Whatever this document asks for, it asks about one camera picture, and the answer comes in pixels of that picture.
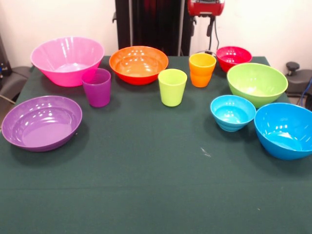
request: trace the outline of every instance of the plastic bowl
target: plastic bowl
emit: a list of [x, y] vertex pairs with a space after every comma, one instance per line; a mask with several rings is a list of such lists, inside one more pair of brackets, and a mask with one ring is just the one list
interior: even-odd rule
[[312, 154], [312, 112], [288, 103], [261, 107], [254, 118], [257, 136], [274, 157], [294, 160]]
[[248, 50], [237, 46], [222, 47], [217, 50], [216, 56], [224, 72], [228, 72], [231, 67], [237, 64], [250, 62], [253, 59]]
[[251, 101], [256, 108], [279, 98], [288, 87], [286, 77], [278, 70], [258, 63], [243, 63], [227, 74], [231, 92]]
[[13, 145], [43, 152], [65, 144], [82, 120], [73, 100], [60, 96], [36, 97], [14, 107], [2, 122], [2, 134]]
[[157, 80], [157, 75], [166, 69], [168, 62], [163, 52], [148, 46], [126, 47], [109, 59], [109, 65], [119, 78], [134, 85]]
[[81, 77], [97, 69], [104, 56], [103, 46], [95, 40], [65, 37], [45, 42], [32, 52], [32, 64], [54, 84], [64, 87], [82, 85]]
[[210, 110], [220, 128], [227, 132], [243, 128], [253, 120], [256, 113], [250, 101], [235, 95], [215, 98], [210, 104]]

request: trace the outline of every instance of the lime green bowl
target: lime green bowl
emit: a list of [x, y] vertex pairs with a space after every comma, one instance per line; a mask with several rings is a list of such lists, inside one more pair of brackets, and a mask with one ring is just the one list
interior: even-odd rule
[[227, 77], [231, 92], [249, 100], [256, 108], [275, 101], [288, 87], [280, 71], [259, 63], [236, 65]]

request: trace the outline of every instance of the orange cup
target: orange cup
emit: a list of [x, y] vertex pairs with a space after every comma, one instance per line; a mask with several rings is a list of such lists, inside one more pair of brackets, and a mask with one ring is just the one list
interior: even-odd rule
[[206, 87], [215, 69], [216, 59], [214, 56], [200, 53], [190, 56], [191, 81], [196, 87]]

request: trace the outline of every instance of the blue bowl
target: blue bowl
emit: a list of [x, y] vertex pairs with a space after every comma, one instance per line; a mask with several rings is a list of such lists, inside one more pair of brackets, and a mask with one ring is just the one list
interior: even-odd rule
[[312, 112], [288, 103], [261, 107], [254, 118], [258, 138], [274, 157], [294, 160], [312, 154]]
[[224, 131], [235, 132], [255, 116], [255, 107], [247, 99], [235, 95], [224, 95], [215, 98], [210, 104], [215, 121]]

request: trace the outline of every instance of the cup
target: cup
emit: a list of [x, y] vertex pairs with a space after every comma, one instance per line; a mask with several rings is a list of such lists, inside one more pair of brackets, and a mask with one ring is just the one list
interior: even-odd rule
[[89, 70], [82, 75], [82, 85], [93, 107], [106, 106], [111, 99], [111, 74], [105, 69]]
[[178, 69], [166, 69], [159, 73], [161, 102], [166, 106], [178, 106], [182, 102], [187, 75]]
[[191, 81], [195, 87], [202, 88], [208, 85], [215, 69], [215, 63], [215, 57], [206, 53], [190, 56]]

